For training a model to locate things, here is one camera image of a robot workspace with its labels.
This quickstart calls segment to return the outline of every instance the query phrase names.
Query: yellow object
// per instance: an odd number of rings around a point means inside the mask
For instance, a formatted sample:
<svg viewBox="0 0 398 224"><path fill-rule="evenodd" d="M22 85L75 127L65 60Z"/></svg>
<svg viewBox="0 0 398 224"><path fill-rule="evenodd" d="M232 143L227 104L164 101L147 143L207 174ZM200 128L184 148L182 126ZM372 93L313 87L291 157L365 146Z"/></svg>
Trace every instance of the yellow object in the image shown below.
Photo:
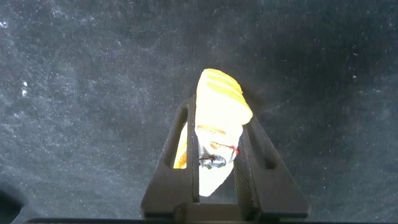
<svg viewBox="0 0 398 224"><path fill-rule="evenodd" d="M174 169L187 168L187 147L188 147L188 129L187 123L181 130L180 140L178 140L177 153L174 160Z"/></svg>
<svg viewBox="0 0 398 224"><path fill-rule="evenodd" d="M237 146L242 125L252 118L252 111L243 98L235 79L222 71L205 69L197 87L195 131L199 138L215 145ZM174 169L187 167L187 124L178 142Z"/></svg>

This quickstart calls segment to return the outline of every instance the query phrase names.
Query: yellow ridged piece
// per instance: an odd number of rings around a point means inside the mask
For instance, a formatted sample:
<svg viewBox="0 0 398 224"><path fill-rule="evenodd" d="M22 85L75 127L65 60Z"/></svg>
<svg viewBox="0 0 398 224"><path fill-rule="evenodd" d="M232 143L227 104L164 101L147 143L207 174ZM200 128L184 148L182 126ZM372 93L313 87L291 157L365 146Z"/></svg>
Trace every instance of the yellow ridged piece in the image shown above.
<svg viewBox="0 0 398 224"><path fill-rule="evenodd" d="M177 153L174 160L174 169L187 168L187 147L188 147L188 129L187 124L181 130L180 139L178 140Z"/></svg>

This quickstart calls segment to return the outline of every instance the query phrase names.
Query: gray felt surface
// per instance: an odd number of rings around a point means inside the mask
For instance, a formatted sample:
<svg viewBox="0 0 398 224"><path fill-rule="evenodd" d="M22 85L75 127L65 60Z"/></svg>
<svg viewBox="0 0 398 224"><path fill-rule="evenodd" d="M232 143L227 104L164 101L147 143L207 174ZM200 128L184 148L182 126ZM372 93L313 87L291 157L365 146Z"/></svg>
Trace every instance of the gray felt surface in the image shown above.
<svg viewBox="0 0 398 224"><path fill-rule="evenodd" d="M24 201L16 222L140 218L206 67L242 84L309 220L398 220L398 2L0 5L0 189Z"/></svg>

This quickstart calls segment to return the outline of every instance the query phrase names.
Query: black plastic holder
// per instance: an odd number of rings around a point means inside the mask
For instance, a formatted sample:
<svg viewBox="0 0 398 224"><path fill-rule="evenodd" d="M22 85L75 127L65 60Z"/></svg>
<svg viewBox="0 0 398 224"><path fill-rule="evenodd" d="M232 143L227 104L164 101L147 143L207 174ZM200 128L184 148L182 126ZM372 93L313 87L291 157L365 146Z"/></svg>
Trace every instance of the black plastic holder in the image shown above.
<svg viewBox="0 0 398 224"><path fill-rule="evenodd" d="M198 143L194 132L195 96L184 101L174 119L155 174L142 199L145 219L201 221L273 221L305 218L307 201L256 117L243 127L234 161L238 204L199 201ZM173 169L178 140L188 125L187 168Z"/></svg>

